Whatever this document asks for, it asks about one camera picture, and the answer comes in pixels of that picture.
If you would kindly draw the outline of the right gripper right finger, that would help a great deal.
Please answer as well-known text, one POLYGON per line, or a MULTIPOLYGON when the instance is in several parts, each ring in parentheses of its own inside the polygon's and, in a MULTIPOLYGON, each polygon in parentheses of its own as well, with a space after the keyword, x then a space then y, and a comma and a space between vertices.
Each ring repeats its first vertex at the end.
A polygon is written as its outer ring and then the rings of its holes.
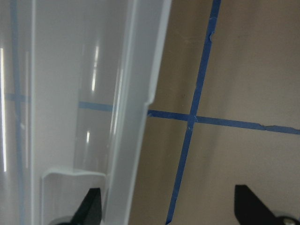
POLYGON ((247 185, 235 185, 234 215, 241 225, 298 225, 294 217, 276 216, 247 185))

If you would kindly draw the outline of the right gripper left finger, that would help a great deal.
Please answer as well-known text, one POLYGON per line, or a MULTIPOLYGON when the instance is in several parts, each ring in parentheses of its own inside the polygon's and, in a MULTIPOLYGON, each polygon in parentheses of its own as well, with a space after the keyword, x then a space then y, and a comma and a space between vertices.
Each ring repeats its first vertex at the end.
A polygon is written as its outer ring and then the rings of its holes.
POLYGON ((66 218, 55 219, 52 225, 99 225, 102 220, 101 189, 90 188, 75 214, 66 218))

